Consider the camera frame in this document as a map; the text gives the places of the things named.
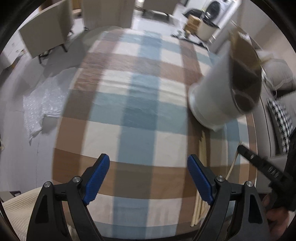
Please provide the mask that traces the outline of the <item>right hand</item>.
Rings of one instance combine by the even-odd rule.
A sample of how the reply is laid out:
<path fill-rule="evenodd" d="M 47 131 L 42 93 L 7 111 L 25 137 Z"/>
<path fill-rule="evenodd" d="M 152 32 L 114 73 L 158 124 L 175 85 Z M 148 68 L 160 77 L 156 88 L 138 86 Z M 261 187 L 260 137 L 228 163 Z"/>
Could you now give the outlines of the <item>right hand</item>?
<path fill-rule="evenodd" d="M 267 194 L 262 201 L 270 231 L 270 240 L 295 240 L 295 196 L 284 193 Z"/>

